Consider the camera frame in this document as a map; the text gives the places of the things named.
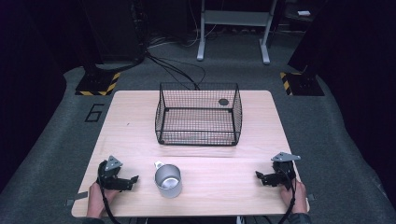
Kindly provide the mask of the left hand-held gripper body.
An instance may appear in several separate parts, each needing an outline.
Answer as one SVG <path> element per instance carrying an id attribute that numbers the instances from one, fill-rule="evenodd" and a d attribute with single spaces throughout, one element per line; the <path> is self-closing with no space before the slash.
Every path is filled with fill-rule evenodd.
<path id="1" fill-rule="evenodd" d="M 122 163 L 114 156 L 109 156 L 98 167 L 97 183 L 104 189 L 122 190 L 126 185 L 125 179 L 118 178 Z"/>

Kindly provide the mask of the person's right hand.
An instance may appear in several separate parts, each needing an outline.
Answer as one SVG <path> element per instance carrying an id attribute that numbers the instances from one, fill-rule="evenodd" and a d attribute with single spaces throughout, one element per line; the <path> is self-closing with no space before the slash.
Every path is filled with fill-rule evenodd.
<path id="1" fill-rule="evenodd" d="M 289 207 L 291 200 L 294 200 L 294 205 L 291 208 L 290 213 L 295 214 L 308 214 L 308 205 L 306 199 L 306 188 L 305 185 L 296 180 L 292 180 L 293 189 L 286 189 L 282 187 L 280 190 L 280 196 L 284 204 Z"/>

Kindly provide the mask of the silver metal cup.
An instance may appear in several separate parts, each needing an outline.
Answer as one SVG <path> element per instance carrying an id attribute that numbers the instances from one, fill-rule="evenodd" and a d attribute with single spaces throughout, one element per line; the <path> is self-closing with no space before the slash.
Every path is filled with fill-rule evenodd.
<path id="1" fill-rule="evenodd" d="M 154 182 L 161 195 L 165 198 L 176 198 L 182 191 L 181 172 L 174 164 L 161 161 L 154 163 L 156 172 Z"/>

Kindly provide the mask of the black cabinet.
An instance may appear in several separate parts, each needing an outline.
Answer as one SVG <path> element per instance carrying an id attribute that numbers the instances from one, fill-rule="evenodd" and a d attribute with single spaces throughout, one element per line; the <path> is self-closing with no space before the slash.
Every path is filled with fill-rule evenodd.
<path id="1" fill-rule="evenodd" d="M 142 63 L 148 18 L 142 0 L 80 0 L 103 63 Z"/>

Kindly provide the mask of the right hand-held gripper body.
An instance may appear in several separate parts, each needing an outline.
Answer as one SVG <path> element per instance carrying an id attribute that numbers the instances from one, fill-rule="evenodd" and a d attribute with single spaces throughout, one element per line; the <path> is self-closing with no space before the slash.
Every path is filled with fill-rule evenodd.
<path id="1" fill-rule="evenodd" d="M 271 184 L 272 187 L 283 185 L 286 189 L 291 189 L 291 180 L 296 177 L 294 170 L 294 161 L 298 161 L 301 157 L 298 155 L 279 152 L 271 161 L 275 171 L 275 180 Z"/>

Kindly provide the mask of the black base with striped tape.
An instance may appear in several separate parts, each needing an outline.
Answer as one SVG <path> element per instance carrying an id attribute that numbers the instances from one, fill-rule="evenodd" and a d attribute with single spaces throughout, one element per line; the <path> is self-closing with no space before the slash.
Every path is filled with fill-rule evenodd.
<path id="1" fill-rule="evenodd" d="M 97 76 L 85 75 L 78 83 L 75 95 L 110 95 L 116 87 L 120 73 L 104 73 Z"/>
<path id="2" fill-rule="evenodd" d="M 315 77 L 300 73 L 280 73 L 283 87 L 291 96 L 323 96 L 324 92 Z"/>

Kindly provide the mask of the person's left hand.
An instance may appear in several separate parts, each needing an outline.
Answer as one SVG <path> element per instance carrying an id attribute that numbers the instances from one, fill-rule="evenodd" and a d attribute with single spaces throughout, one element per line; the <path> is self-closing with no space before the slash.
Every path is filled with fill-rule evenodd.
<path id="1" fill-rule="evenodd" d="M 103 197 L 106 197 L 108 203 L 112 203 L 118 194 L 118 190 L 101 190 L 98 183 L 92 183 L 89 188 L 89 201 L 86 217 L 101 218 L 102 214 L 106 210 Z"/>

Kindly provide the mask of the grey tape strip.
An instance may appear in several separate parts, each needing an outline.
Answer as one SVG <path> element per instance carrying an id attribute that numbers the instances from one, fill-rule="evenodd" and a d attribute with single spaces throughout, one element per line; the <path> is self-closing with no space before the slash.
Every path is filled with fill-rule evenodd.
<path id="1" fill-rule="evenodd" d="M 75 201 L 88 197 L 88 191 L 80 192 L 74 195 L 71 199 L 66 199 L 64 206 L 72 206 Z"/>

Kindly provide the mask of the white metal stand frame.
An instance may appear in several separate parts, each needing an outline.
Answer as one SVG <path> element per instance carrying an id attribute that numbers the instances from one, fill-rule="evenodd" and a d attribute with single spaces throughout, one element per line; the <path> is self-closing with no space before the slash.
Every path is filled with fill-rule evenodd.
<path id="1" fill-rule="evenodd" d="M 207 24 L 220 25 L 239 25 L 249 27 L 264 27 L 263 37 L 259 40 L 262 53 L 262 62 L 265 65 L 270 63 L 267 40 L 271 30 L 273 17 L 275 16 L 277 0 L 271 0 L 269 11 L 251 12 L 251 11 L 224 11 L 209 10 L 205 8 L 205 0 L 201 0 L 201 18 L 200 18 L 200 41 L 196 59 L 201 62 L 205 57 L 205 26 Z"/>

